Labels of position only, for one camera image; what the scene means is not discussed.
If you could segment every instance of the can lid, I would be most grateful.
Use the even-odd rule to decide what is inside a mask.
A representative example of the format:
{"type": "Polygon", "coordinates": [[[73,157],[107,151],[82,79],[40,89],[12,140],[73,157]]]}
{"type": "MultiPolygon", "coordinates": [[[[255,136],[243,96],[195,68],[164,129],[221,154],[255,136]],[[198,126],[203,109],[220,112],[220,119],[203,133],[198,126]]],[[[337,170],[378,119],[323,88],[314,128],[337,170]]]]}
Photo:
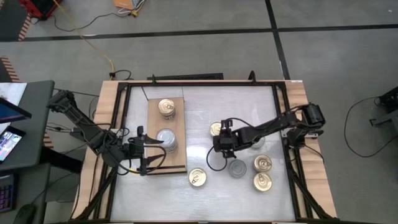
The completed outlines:
{"type": "Polygon", "coordinates": [[[257,190],[265,192],[272,187],[272,180],[266,172],[260,172],[254,176],[253,184],[257,190]]]}
{"type": "Polygon", "coordinates": [[[272,161],[266,155],[257,156],[254,160],[254,168],[259,172],[269,171],[272,168],[272,161]]]}
{"type": "Polygon", "coordinates": [[[189,172],[189,182],[196,186],[202,186],[206,182],[206,172],[201,168],[194,168],[189,172]]]}
{"type": "Polygon", "coordinates": [[[219,135],[220,130],[221,130],[221,122],[214,122],[213,124],[210,125],[210,134],[212,136],[219,135]]]}
{"type": "Polygon", "coordinates": [[[234,177],[234,178],[240,178],[243,177],[243,175],[246,173],[246,164],[240,160],[240,159],[235,159],[229,164],[229,174],[234,177]]]}
{"type": "Polygon", "coordinates": [[[176,143],[175,134],[169,128],[161,129],[157,133],[156,139],[160,140],[160,141],[163,141],[163,143],[160,144],[160,146],[162,146],[164,148],[170,148],[170,147],[174,146],[174,144],[176,143]]]}
{"type": "Polygon", "coordinates": [[[158,104],[159,111],[162,115],[171,115],[174,112],[174,102],[170,99],[163,99],[158,104]]]}
{"type": "Polygon", "coordinates": [[[256,142],[256,143],[254,143],[254,144],[251,146],[251,148],[252,148],[252,149],[259,149],[259,148],[261,148],[265,143],[266,143],[266,138],[265,138],[265,137],[260,138],[260,140],[259,140],[258,142],[256,142]]]}

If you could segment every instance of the monitor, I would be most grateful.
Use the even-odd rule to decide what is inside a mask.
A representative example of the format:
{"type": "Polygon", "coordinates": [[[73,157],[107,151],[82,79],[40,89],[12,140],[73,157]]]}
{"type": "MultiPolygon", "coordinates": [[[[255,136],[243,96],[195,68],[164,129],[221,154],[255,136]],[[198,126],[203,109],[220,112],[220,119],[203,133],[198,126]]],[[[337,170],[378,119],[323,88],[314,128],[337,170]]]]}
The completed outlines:
{"type": "Polygon", "coordinates": [[[4,98],[0,98],[0,124],[22,119],[30,119],[32,115],[26,110],[8,102],[4,98]]]}

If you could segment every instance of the wooden tray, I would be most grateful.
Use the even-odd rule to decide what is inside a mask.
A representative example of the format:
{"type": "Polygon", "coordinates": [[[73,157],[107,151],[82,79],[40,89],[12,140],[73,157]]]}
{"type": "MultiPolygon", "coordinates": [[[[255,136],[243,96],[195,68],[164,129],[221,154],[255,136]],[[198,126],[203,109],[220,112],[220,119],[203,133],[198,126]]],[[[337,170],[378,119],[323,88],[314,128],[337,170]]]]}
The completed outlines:
{"type": "MultiPolygon", "coordinates": [[[[159,130],[163,128],[170,128],[173,130],[177,138],[177,150],[168,153],[162,166],[157,170],[150,172],[148,175],[154,174],[175,174],[187,172],[187,148],[185,146],[185,117],[184,117],[184,99],[182,97],[169,98],[175,105],[175,116],[172,120],[167,120],[159,113],[158,104],[161,99],[152,99],[148,101],[148,122],[147,133],[151,138],[156,138],[159,130]]],[[[162,154],[163,150],[156,148],[147,148],[147,156],[155,156],[162,154]]],[[[157,159],[151,162],[150,167],[156,167],[161,162],[157,159]]]]}

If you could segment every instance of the concrete floor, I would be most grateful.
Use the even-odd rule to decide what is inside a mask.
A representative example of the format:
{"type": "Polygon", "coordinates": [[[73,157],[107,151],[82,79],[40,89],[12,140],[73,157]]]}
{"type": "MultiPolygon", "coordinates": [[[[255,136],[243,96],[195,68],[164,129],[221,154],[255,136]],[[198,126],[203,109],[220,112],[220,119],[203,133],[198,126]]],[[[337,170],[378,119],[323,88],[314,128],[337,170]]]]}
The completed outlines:
{"type": "MultiPolygon", "coordinates": [[[[271,1],[277,26],[358,26],[398,24],[398,2],[354,0],[271,1]]],[[[63,5],[81,26],[95,16],[116,12],[111,1],[64,1],[63,5]]],[[[55,11],[60,27],[66,19],[55,11]]],[[[262,0],[148,0],[137,19],[100,18],[84,34],[123,34],[181,30],[270,28],[262,0]]],[[[53,19],[32,25],[28,37],[76,35],[54,28],[53,19]]],[[[343,126],[349,107],[370,96],[381,95],[398,85],[397,29],[338,30],[280,33],[291,79],[303,80],[308,99],[321,106],[326,118],[320,146],[338,217],[343,220],[396,223],[398,213],[398,141],[372,158],[355,156],[346,147],[343,126]]],[[[95,39],[116,69],[129,69],[132,78],[155,74],[185,75],[223,72],[225,79],[247,79],[254,70],[260,79],[283,79],[272,33],[182,35],[95,39]]],[[[56,88],[98,94],[107,80],[109,65],[82,40],[0,43],[23,82],[55,80],[56,88]]],[[[92,97],[76,95],[83,111],[92,97]]],[[[368,119],[382,113],[365,102],[353,110],[348,138],[353,147],[370,154],[396,135],[385,127],[374,129],[368,119]]],[[[50,122],[72,124],[52,113],[50,122]]],[[[80,144],[67,135],[49,133],[58,151],[80,144]]],[[[63,175],[53,170],[52,178],[63,175]]],[[[73,185],[54,186],[48,199],[73,185]]],[[[66,199],[73,199],[73,190],[66,199]]],[[[65,220],[72,204],[48,205],[46,223],[65,220]]]]}

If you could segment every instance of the robotic arm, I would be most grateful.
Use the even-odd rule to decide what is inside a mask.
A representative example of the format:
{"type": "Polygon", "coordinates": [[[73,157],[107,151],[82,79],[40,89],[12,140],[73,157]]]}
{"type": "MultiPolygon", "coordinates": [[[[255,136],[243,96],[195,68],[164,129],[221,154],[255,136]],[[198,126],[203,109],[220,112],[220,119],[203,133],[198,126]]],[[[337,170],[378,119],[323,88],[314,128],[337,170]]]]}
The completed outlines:
{"type": "Polygon", "coordinates": [[[80,129],[83,139],[87,145],[98,155],[101,154],[106,165],[110,167],[122,167],[119,163],[125,159],[140,159],[140,175],[147,175],[154,169],[147,170],[147,166],[154,160],[163,157],[158,167],[162,165],[166,153],[160,146],[145,146],[144,144],[160,144],[163,141],[151,139],[148,135],[143,134],[144,128],[137,128],[137,136],[129,138],[129,143],[122,144],[121,138],[109,129],[101,129],[97,124],[92,122],[76,105],[75,97],[70,91],[62,90],[55,94],[47,105],[54,112],[63,113],[69,120],[80,129]],[[144,157],[145,147],[158,147],[164,151],[164,154],[144,157]]]}
{"type": "Polygon", "coordinates": [[[238,118],[222,120],[220,135],[213,137],[215,151],[222,152],[224,158],[236,158],[234,152],[247,149],[258,142],[260,138],[287,128],[292,128],[286,133],[290,145],[293,147],[303,146],[304,136],[308,133],[321,135],[323,131],[320,128],[325,124],[319,106],[312,103],[292,108],[259,126],[249,125],[234,131],[230,128],[233,125],[233,119],[240,120],[238,118]],[[298,110],[301,110],[302,120],[296,117],[295,113],[298,110]]]}

